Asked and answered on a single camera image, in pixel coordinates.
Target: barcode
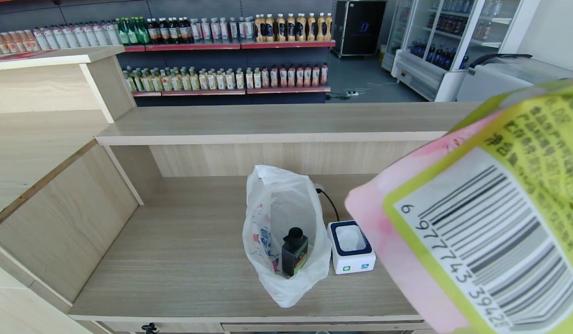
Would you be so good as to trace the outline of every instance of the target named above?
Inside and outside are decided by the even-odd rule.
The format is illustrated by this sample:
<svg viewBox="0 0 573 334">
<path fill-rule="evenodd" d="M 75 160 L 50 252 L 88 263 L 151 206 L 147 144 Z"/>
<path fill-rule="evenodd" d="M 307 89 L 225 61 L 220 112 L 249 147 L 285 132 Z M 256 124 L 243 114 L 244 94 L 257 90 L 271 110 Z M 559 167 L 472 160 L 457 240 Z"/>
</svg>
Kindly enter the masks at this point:
<svg viewBox="0 0 573 334">
<path fill-rule="evenodd" d="M 497 332 L 573 310 L 573 268 L 513 175 L 479 148 L 394 207 Z"/>
</svg>

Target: drawer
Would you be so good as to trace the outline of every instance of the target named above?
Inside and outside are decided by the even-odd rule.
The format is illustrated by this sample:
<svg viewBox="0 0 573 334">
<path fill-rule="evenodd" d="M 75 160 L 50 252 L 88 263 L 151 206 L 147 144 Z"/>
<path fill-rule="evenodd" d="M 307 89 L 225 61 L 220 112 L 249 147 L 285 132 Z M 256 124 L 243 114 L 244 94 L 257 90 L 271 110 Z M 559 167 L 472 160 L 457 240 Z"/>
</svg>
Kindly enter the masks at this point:
<svg viewBox="0 0 573 334">
<path fill-rule="evenodd" d="M 157 330 L 163 333 L 221 333 L 223 327 L 220 323 L 173 323 L 153 322 Z M 116 332 L 144 333 L 142 326 L 149 325 L 149 321 L 103 321 L 103 324 Z"/>
<path fill-rule="evenodd" d="M 374 332 L 432 328 L 424 321 L 223 323 L 225 332 Z"/>
</svg>

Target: chest freezer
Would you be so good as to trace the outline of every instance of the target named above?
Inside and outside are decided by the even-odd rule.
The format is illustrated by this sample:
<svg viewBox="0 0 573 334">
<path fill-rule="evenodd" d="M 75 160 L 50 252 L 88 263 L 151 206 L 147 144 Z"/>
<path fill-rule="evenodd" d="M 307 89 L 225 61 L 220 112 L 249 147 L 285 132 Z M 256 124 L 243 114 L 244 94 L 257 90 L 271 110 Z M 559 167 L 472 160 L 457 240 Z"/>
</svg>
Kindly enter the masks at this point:
<svg viewBox="0 0 573 334">
<path fill-rule="evenodd" d="M 486 55 L 471 63 L 458 101 L 485 101 L 507 91 L 566 78 L 573 78 L 573 71 L 537 61 L 531 55 Z"/>
</svg>

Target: gray floor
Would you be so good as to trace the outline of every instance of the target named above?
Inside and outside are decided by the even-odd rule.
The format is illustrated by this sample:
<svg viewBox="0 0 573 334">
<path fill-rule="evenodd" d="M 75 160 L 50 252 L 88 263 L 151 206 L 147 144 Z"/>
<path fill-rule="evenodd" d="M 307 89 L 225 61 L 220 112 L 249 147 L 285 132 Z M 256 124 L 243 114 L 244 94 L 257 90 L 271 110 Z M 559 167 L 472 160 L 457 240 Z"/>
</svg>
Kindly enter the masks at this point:
<svg viewBox="0 0 573 334">
<path fill-rule="evenodd" d="M 359 95 L 346 101 L 333 98 L 326 103 L 426 101 L 403 83 L 396 84 L 396 78 L 381 68 L 377 56 L 338 59 L 330 53 L 328 80 L 332 93 L 356 90 Z"/>
</svg>

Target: gray wall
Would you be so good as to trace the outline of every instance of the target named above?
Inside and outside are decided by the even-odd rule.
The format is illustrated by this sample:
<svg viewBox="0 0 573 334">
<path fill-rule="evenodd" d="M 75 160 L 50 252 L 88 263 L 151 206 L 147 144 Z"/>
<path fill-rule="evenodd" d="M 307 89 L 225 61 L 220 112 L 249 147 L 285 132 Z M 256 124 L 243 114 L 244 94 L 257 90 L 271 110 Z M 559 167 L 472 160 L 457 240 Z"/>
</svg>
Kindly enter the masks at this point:
<svg viewBox="0 0 573 334">
<path fill-rule="evenodd" d="M 334 0 L 63 0 L 10 1 L 0 3 L 0 32 L 49 25 L 101 21 L 116 17 L 189 18 L 247 17 L 257 13 L 333 12 Z M 242 49 L 207 51 L 125 52 L 118 55 L 121 66 L 196 68 L 261 67 L 281 64 L 322 64 L 329 61 L 327 47 L 297 49 Z M 142 105 L 251 104 L 251 103 L 323 103 L 324 93 L 140 97 Z"/>
</svg>

